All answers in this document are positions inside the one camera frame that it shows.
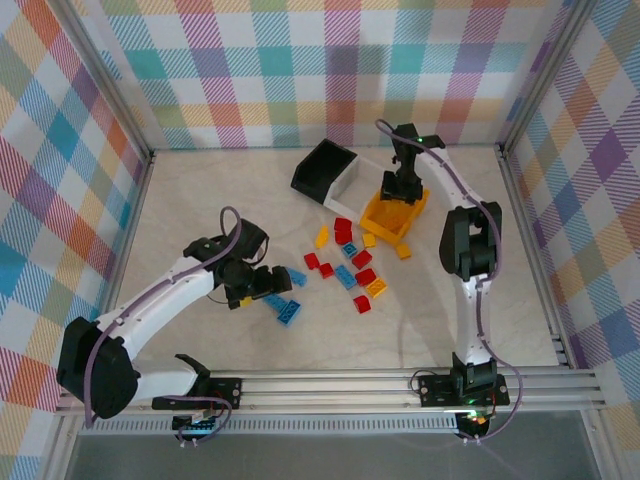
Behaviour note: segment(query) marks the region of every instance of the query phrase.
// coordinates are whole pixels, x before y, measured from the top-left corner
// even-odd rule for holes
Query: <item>wire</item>
[[[484,332],[484,327],[482,325],[482,293],[483,293],[484,285],[485,283],[493,281],[493,279],[495,279],[500,274],[500,270],[502,268],[502,239],[500,237],[500,232],[498,231],[498,225],[496,224],[496,221],[493,218],[493,216],[485,208],[485,206],[471,196],[469,191],[465,188],[465,186],[462,184],[462,182],[456,175],[456,172],[440,155],[438,155],[436,152],[434,152],[430,148],[427,148],[425,145],[419,142],[415,142],[408,138],[401,137],[400,135],[396,135],[395,133],[393,133],[393,127],[391,126],[391,124],[381,118],[375,121],[375,125],[378,130],[380,130],[382,133],[384,133],[388,137],[394,140],[397,140],[399,142],[406,143],[407,145],[412,145],[414,147],[417,147],[423,152],[425,152],[427,155],[431,156],[436,162],[438,162],[438,164],[442,168],[444,168],[445,171],[449,174],[449,177],[451,178],[451,180],[453,180],[453,183],[456,184],[456,186],[458,187],[462,195],[464,195],[469,202],[471,202],[474,206],[476,206],[482,212],[482,214],[485,216],[485,218],[489,222],[489,226],[491,227],[491,231],[493,232],[493,236],[496,241],[496,264],[493,272],[491,272],[486,278],[479,280],[478,283],[476,284],[476,327],[478,330],[478,338],[480,339],[480,343],[482,343],[482,346],[487,350],[487,353],[489,353],[489,355],[495,358],[498,363],[502,364],[503,366],[513,371],[514,375],[516,376],[516,379],[518,380],[518,397],[516,399],[515,405],[513,406],[513,410],[511,410],[505,422],[502,425],[500,425],[500,427],[498,427],[495,431],[482,437],[483,440],[487,440],[489,438],[496,436],[498,433],[504,430],[507,427],[507,425],[509,425],[509,423],[511,423],[511,421],[513,420],[513,417],[515,416],[516,412],[520,408],[520,405],[522,404],[522,396],[524,394],[524,382],[522,380],[522,375],[520,374],[520,371],[516,367],[502,360],[500,357],[498,357],[498,355],[496,355],[493,349],[489,346],[488,342],[485,340],[485,332]]]
[[[231,412],[233,411],[233,407],[231,404],[221,397],[185,397],[183,395],[167,395],[163,398],[167,400],[177,400],[177,401],[186,401],[186,402],[212,402],[212,403],[221,403],[227,409],[227,415],[224,417],[224,420],[220,422],[220,424],[209,434],[202,437],[200,440],[193,439],[193,446],[197,447],[199,444],[208,442],[213,437],[215,437],[220,430],[227,426],[229,423],[229,419],[231,418]],[[182,432],[184,431],[184,426],[178,429],[178,440],[180,440],[180,446],[184,447],[186,440],[182,436]]]
[[[229,305],[229,302],[221,302],[220,300],[216,300],[215,298],[212,298],[211,294],[208,294],[207,298],[212,302],[219,303],[220,305]]]
[[[229,245],[227,245],[219,254],[211,257],[210,259],[194,267],[188,268],[187,270],[179,272],[175,274],[173,277],[167,278],[162,282],[159,282],[156,285],[149,288],[146,292],[142,293],[138,298],[132,301],[131,304],[129,304],[129,306],[127,306],[124,310],[122,310],[122,312],[120,313],[120,316],[116,318],[113,322],[111,322],[111,324],[98,337],[98,340],[93,345],[93,348],[89,353],[89,358],[87,359],[87,366],[85,367],[85,370],[84,370],[83,398],[84,398],[84,421],[85,421],[86,428],[91,428],[93,426],[94,420],[98,417],[97,414],[93,416],[91,415],[91,411],[92,411],[91,410],[91,379],[93,375],[93,366],[95,364],[96,357],[98,356],[98,351],[100,350],[100,347],[102,346],[104,341],[107,339],[107,337],[116,329],[116,327],[123,325],[124,322],[132,315],[132,313],[135,312],[135,310],[139,306],[143,305],[145,301],[147,301],[149,298],[151,298],[161,289],[169,285],[175,284],[177,281],[182,280],[184,277],[192,275],[198,270],[208,267],[212,263],[217,262],[221,258],[224,258],[229,252],[231,252],[231,250],[233,250],[233,248],[238,243],[238,240],[240,240],[240,233],[242,230],[242,221],[241,221],[242,219],[240,217],[240,214],[235,208],[229,205],[227,205],[226,207],[223,207],[222,210],[220,210],[220,230],[222,230],[223,233],[225,231],[224,230],[224,214],[228,211],[233,213],[233,215],[236,217],[236,226],[237,226],[236,233],[231,239],[231,243],[229,243]]]
[[[413,381],[416,379],[416,377],[420,372],[428,372],[431,375],[437,375],[437,373],[434,372],[433,370],[427,370],[426,368],[421,368],[420,370],[416,370],[415,372],[413,372],[413,375],[411,375],[411,378],[409,379],[409,389],[417,395],[420,395],[420,392],[415,388],[413,388]]]

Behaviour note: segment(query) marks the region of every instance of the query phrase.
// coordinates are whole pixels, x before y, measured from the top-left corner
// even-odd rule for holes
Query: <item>white floor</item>
[[[390,149],[354,150],[392,168]],[[451,365],[455,300],[449,275],[438,259],[446,212],[430,199],[406,238],[413,250],[408,260],[399,260],[389,246],[378,242],[372,250],[373,267],[389,289],[372,301],[371,312],[359,315],[351,295],[335,277],[322,280],[304,266],[302,256],[314,250],[318,230],[323,224],[331,226],[334,219],[289,186],[296,165],[309,151],[159,154],[119,302],[162,275],[192,240],[218,235],[218,215],[224,205],[235,206],[270,235],[267,264],[304,271],[309,282],[284,295],[303,306],[288,329],[260,301],[229,311],[202,298],[153,337],[140,358],[187,353],[210,369],[225,370]],[[493,150],[458,147],[449,153],[471,187],[503,209],[505,263],[490,300],[494,348],[515,365],[557,364]],[[333,241],[319,256],[334,266],[344,262]],[[221,290],[212,296],[224,299]]]

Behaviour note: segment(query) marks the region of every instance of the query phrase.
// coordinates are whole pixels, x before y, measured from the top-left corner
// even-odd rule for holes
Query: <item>yellow container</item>
[[[360,219],[360,226],[395,247],[422,213],[428,198],[429,190],[425,189],[422,200],[409,205],[401,200],[380,200],[380,192],[376,192]]]

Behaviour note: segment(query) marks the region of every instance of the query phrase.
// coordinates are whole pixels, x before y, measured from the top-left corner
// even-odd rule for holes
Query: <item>enclosure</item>
[[[132,475],[149,448],[194,459],[184,468],[195,476],[215,465],[228,478],[320,474],[314,458],[344,451],[353,464],[333,474],[373,478],[359,450],[384,478],[427,468],[416,447],[455,431],[438,423],[452,413],[421,407],[409,379],[444,373],[456,348],[438,250],[448,209],[429,196],[403,239],[410,258],[380,238],[368,249],[388,288],[359,314],[352,291],[303,259],[350,265],[333,233],[314,246],[336,214],[290,186],[325,138],[395,170],[378,118],[439,135],[471,188],[502,207],[491,344],[525,375],[524,401],[511,433],[483,443],[493,450],[481,460],[460,452],[464,462],[495,478],[532,462],[545,468],[531,478],[640,478],[638,0],[3,0],[2,11],[0,478],[86,478],[103,448],[121,460],[105,478]],[[370,180],[340,201],[366,204],[380,190]],[[306,274],[283,294],[299,315],[285,328],[264,302],[230,310],[216,289],[138,360],[186,353],[241,378],[236,423],[198,453],[168,453],[171,415],[150,402],[85,428],[56,382],[65,327],[129,301],[192,241],[219,235],[225,205],[269,235],[265,264]],[[353,228],[358,249],[364,232]],[[497,424],[518,394],[500,373],[511,406]],[[354,423],[316,425],[336,418]],[[315,437],[287,437],[281,420]],[[454,443],[425,455],[442,461],[434,471],[455,463]],[[260,463],[279,450],[288,471]],[[317,457],[297,460],[309,450]],[[563,463],[572,452],[575,468]]]

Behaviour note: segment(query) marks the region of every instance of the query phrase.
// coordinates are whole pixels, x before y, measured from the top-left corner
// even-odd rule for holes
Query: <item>lego brick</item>
[[[320,260],[315,253],[308,253],[304,256],[304,262],[309,267],[309,270],[314,270],[320,266]]]
[[[364,248],[373,248],[376,246],[376,236],[373,233],[365,233],[362,235]]]
[[[387,284],[381,278],[376,278],[365,290],[371,296],[376,298],[387,289]]]
[[[353,263],[358,270],[361,270],[372,258],[369,252],[363,250],[351,259],[351,263]]]
[[[377,278],[377,275],[371,268],[356,273],[356,281],[361,287],[366,287]]]
[[[365,313],[371,310],[371,304],[369,303],[369,299],[364,295],[360,295],[353,299],[353,303],[356,305],[356,309],[358,313]]]
[[[329,242],[329,227],[323,225],[316,237],[316,248],[322,248]]]
[[[346,245],[353,242],[353,234],[351,230],[338,230],[336,231],[336,243],[338,245]]]
[[[351,275],[351,272],[347,270],[347,267],[345,267],[344,265],[338,265],[336,267],[336,277],[338,278],[338,280],[340,280],[342,286],[347,290],[351,290],[358,284],[355,277]]]
[[[396,253],[398,257],[400,257],[400,260],[405,260],[411,256],[411,249],[406,243],[401,243],[396,247]]]
[[[262,297],[262,301],[280,313],[287,306],[287,301],[276,293]]]
[[[353,243],[349,242],[342,246],[342,253],[344,253],[345,257],[351,260],[358,253],[358,249]]]
[[[329,278],[334,273],[333,267],[331,266],[330,263],[323,263],[322,265],[320,265],[319,269],[320,269],[320,275],[322,275],[322,278]]]
[[[351,220],[338,217],[336,218],[336,221],[333,224],[333,229],[336,232],[346,231],[346,230],[351,231]]]
[[[307,284],[307,276],[304,273],[294,270],[293,268],[285,268],[287,269],[287,272],[289,272],[291,283],[298,287],[304,287]]]
[[[289,303],[282,309],[280,315],[278,315],[278,321],[282,323],[285,327],[291,325],[293,319],[298,316],[302,306],[296,302],[295,300],[289,300]]]

